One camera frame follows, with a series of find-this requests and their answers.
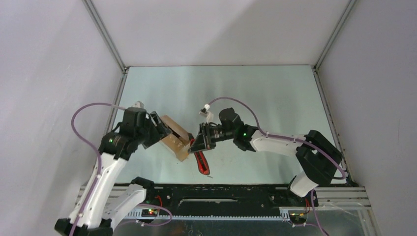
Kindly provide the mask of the red black utility knife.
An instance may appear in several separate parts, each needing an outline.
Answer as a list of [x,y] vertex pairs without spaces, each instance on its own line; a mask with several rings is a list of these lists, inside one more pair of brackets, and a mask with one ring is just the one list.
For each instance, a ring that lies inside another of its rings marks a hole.
[[197,162],[198,171],[202,175],[209,176],[210,168],[209,168],[209,164],[204,153],[202,151],[198,151],[198,152],[193,152],[193,154]]

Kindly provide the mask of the brown cardboard express box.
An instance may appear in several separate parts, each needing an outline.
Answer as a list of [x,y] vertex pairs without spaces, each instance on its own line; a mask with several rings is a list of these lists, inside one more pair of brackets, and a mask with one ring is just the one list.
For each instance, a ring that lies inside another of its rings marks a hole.
[[160,142],[172,151],[178,161],[184,161],[189,156],[189,133],[168,115],[161,116],[160,118],[171,131],[171,134],[163,138]]

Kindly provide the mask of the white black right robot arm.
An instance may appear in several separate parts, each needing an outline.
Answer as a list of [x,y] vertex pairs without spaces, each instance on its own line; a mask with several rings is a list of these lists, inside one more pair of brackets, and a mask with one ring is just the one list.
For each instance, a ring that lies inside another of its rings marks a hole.
[[331,184],[336,172],[343,172],[341,152],[319,131],[310,130],[298,136],[268,134],[259,127],[245,124],[233,108],[222,110],[219,120],[219,124],[203,122],[199,125],[189,153],[212,150],[218,142],[232,140],[242,151],[272,152],[296,158],[302,171],[291,180],[286,192],[291,205],[300,205],[311,190]]

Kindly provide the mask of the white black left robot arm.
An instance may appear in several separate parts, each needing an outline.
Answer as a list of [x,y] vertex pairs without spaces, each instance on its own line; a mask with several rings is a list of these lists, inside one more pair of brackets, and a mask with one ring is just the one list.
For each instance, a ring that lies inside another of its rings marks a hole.
[[134,178],[111,204],[114,184],[138,146],[149,148],[171,134],[157,112],[124,109],[122,121],[103,136],[95,150],[97,161],[79,202],[67,218],[58,219],[55,230],[62,236],[111,236],[123,218],[137,205],[155,200],[154,182]]

